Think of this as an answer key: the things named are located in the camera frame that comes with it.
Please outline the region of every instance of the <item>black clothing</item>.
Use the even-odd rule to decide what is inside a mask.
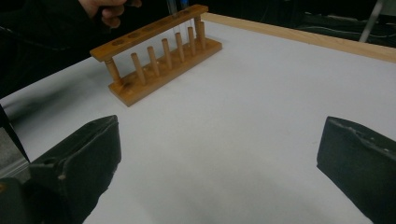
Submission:
[[[90,57],[90,49],[167,15],[165,1],[126,7],[121,27],[101,34],[78,0],[4,0],[0,9],[0,99]]]

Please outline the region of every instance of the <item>sleeve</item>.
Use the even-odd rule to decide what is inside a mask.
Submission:
[[[27,0],[0,13],[0,99],[89,57],[100,36],[78,0]]]
[[[0,27],[14,38],[54,49],[100,34],[78,0],[28,0],[22,9],[0,14]]]

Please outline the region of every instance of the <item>wooden peg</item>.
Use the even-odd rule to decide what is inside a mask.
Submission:
[[[166,60],[166,64],[168,65],[169,69],[172,69],[172,58],[171,58],[171,51],[169,49],[169,43],[166,38],[163,39],[163,52]]]
[[[158,77],[160,75],[160,68],[158,67],[157,58],[155,57],[154,48],[152,46],[148,47],[148,56],[151,61],[151,68],[155,76]]]
[[[136,69],[137,76],[139,80],[142,82],[143,86],[146,85],[145,73],[143,72],[142,65],[140,65],[139,58],[136,53],[131,54],[132,61],[134,62],[134,68]]]
[[[192,27],[187,28],[189,31],[189,41],[190,41],[190,50],[191,50],[191,55],[195,55],[195,40],[194,40],[194,31],[192,30]]]
[[[177,50],[178,50],[178,56],[180,57],[180,61],[184,63],[184,51],[183,51],[183,42],[181,40],[181,35],[180,33],[176,33],[176,42],[177,42]]]
[[[203,21],[199,25],[199,40],[201,42],[202,50],[206,50],[205,24]]]
[[[108,73],[113,77],[113,81],[117,86],[122,86],[122,79],[120,77],[119,69],[114,63],[113,58],[105,61]]]
[[[195,33],[197,35],[197,39],[200,39],[200,25],[201,25],[201,16],[194,17],[194,25],[195,25]]]

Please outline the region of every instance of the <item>finger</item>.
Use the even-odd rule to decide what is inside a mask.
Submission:
[[[102,17],[102,22],[112,29],[118,28],[121,24],[120,18],[118,17],[113,17],[110,19],[106,19]]]
[[[91,1],[88,0],[78,0],[84,10],[87,12],[90,19],[92,19],[96,12],[98,11],[98,6],[94,5]]]
[[[124,12],[124,6],[119,6],[119,7],[106,7],[102,11],[102,16],[105,19],[111,19],[113,17],[118,17],[122,15]]]
[[[115,7],[122,6],[126,0],[92,0],[99,7]]]
[[[142,1],[141,0],[127,0],[127,2],[125,4],[130,7],[141,7]]]

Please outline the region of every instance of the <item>test tube rack base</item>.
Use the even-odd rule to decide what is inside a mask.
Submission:
[[[113,77],[113,83],[108,86],[111,92],[127,106],[131,106],[220,51],[220,42],[205,37],[201,14],[207,11],[205,6],[188,7],[179,11],[176,16],[165,17],[91,50],[92,57],[99,62],[105,62]],[[193,28],[188,27],[189,41],[183,44],[180,33],[176,33],[177,48],[173,50],[169,49],[168,40],[163,39],[163,56],[160,58],[156,58],[153,47],[149,46],[150,63],[143,66],[140,65],[137,53],[132,53],[135,71],[120,77],[113,56],[191,19],[194,19],[196,36]]]

